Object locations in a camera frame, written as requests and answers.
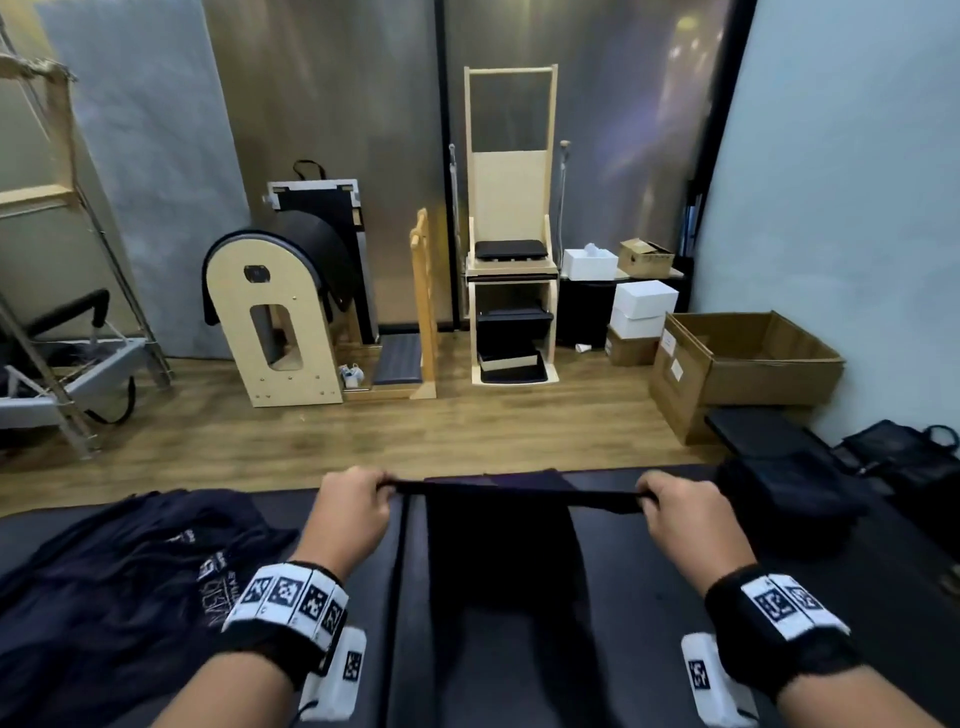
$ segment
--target forearm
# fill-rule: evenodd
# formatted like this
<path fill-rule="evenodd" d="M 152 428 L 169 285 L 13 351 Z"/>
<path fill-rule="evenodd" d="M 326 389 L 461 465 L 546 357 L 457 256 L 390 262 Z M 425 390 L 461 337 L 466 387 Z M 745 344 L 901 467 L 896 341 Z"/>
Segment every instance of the forearm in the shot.
<path fill-rule="evenodd" d="M 869 667 L 802 675 L 783 689 L 777 707 L 792 728 L 943 728 Z"/>
<path fill-rule="evenodd" d="M 249 652 L 215 655 L 154 722 L 154 728 L 279 728 L 294 688 L 283 671 Z"/>

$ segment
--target paper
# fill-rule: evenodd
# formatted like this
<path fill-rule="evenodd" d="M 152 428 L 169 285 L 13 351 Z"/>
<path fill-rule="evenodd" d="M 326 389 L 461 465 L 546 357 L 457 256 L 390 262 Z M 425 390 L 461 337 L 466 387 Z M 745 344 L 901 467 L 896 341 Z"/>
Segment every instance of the paper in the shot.
<path fill-rule="evenodd" d="M 664 329 L 663 336 L 660 337 L 660 346 L 665 352 L 673 356 L 673 352 L 677 349 L 677 338 L 668 330 Z"/>

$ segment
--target gray padded step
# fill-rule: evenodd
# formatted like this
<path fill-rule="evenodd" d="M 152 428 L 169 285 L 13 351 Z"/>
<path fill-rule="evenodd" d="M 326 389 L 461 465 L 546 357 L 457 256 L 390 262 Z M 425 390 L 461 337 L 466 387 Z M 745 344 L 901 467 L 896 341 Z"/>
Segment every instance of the gray padded step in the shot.
<path fill-rule="evenodd" d="M 374 384 L 420 384 L 420 335 L 395 333 L 380 337 L 383 346 Z"/>

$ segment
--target wooden floor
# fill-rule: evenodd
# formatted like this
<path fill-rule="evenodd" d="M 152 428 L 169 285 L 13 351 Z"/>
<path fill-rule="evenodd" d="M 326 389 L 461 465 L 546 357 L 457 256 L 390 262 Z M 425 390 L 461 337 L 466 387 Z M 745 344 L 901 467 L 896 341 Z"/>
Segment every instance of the wooden floor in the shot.
<path fill-rule="evenodd" d="M 51 429 L 6 433 L 0 515 L 104 503 L 152 490 L 311 488 L 356 463 L 423 478 L 715 460 L 685 448 L 647 394 L 648 367 L 557 349 L 560 383 L 469 383 L 468 334 L 441 336 L 439 398 L 254 409 L 232 362 L 176 360 L 174 390 L 141 386 L 125 425 L 79 461 Z"/>

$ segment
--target metal pole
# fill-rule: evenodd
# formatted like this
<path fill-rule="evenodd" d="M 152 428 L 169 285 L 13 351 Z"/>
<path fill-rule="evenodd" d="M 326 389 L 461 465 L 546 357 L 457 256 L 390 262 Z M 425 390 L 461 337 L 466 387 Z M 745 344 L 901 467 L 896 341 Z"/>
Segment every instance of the metal pole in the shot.
<path fill-rule="evenodd" d="M 7 33 L 7 27 L 4 24 L 2 16 L 0 16 L 0 39 L 3 40 L 4 45 L 7 46 L 7 49 L 12 54 L 16 54 L 16 48 L 13 47 L 13 43 L 10 35 Z M 23 86 L 27 91 L 27 98 L 33 109 L 34 115 L 38 120 L 41 121 L 41 126 L 46 133 L 46 125 L 42 123 L 44 119 L 43 105 L 40 103 L 36 89 L 32 84 L 23 84 Z M 167 358 L 161 350 L 160 345 L 156 342 L 154 332 L 150 328 L 150 324 L 147 323 L 147 316 L 140 307 L 140 301 L 137 300 L 136 294 L 133 292 L 130 282 L 124 275 L 123 268 L 120 266 L 120 261 L 114 254 L 113 249 L 107 240 L 107 234 L 100 225 L 100 221 L 97 219 L 96 213 L 90 206 L 90 203 L 86 198 L 84 190 L 79 181 L 76 182 L 76 192 L 77 197 L 80 200 L 80 204 L 86 211 L 87 217 L 89 217 L 90 223 L 93 226 L 93 230 L 97 234 L 97 240 L 100 242 L 100 248 L 104 253 L 104 257 L 107 259 L 107 265 L 109 266 L 110 272 L 113 273 L 113 277 L 116 279 L 117 285 L 120 287 L 120 292 L 123 293 L 124 298 L 127 300 L 127 304 L 130 306 L 131 311 L 133 312 L 133 317 L 136 319 L 136 322 L 140 327 L 140 333 L 147 340 L 146 350 L 150 357 L 154 360 L 155 364 L 155 366 L 151 367 L 150 369 L 152 374 L 155 375 L 154 379 L 156 384 L 161 389 L 166 389 L 173 381 L 173 372 L 170 370 L 170 365 L 167 363 Z"/>
<path fill-rule="evenodd" d="M 70 399 L 70 395 L 60 385 L 57 375 L 53 373 L 46 359 L 36 350 L 34 343 L 27 336 L 27 332 L 17 323 L 7 301 L 0 295 L 0 321 L 13 335 L 23 351 L 30 357 L 30 361 L 43 377 L 43 383 L 50 390 L 50 397 L 57 402 L 57 411 L 61 417 L 60 429 L 67 439 L 77 449 L 82 458 L 88 458 L 97 449 L 97 436 L 86 422 L 83 411 Z"/>

